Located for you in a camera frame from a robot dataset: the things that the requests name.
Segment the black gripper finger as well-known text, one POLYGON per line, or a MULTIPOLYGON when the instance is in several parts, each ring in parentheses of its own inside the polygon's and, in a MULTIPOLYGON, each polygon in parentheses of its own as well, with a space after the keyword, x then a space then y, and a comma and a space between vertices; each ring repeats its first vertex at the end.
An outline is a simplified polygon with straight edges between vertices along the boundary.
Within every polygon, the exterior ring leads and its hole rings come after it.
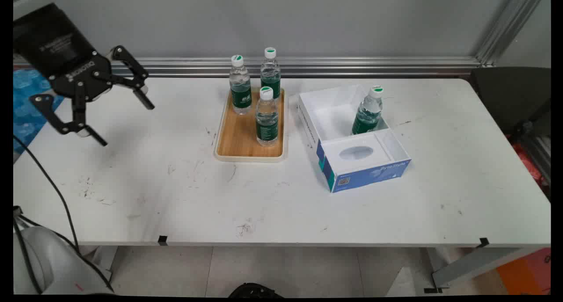
POLYGON ((107 59, 110 61, 121 62, 121 64, 125 65, 132 73, 132 78, 109 74, 109 82, 111 84, 117 84, 131 89, 133 94, 146 109, 153 110, 155 105, 147 97, 148 87, 145 83, 145 80, 149 77, 147 70, 139 64, 139 62, 124 46, 115 46, 112 50, 110 50, 107 59))
POLYGON ((46 121, 59 133, 66 135, 75 132, 79 136, 92 136, 101 146, 106 146, 107 142, 91 126, 86 123, 86 88, 84 84, 73 86, 72 100, 72 121, 63 122, 53 110, 54 97, 46 93, 31 96, 29 101, 44 116, 46 121))

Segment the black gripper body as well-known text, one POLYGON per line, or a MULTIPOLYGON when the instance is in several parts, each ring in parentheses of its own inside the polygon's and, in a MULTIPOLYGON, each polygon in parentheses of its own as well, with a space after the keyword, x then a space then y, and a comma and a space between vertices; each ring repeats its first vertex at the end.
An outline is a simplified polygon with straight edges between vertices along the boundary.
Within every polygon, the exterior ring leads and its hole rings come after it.
POLYGON ((46 78, 54 92, 68 99, 76 97, 75 85, 83 82, 88 102, 106 94, 111 84, 92 77, 99 69, 111 73, 72 20, 55 4, 48 4, 13 22, 13 47, 46 78))

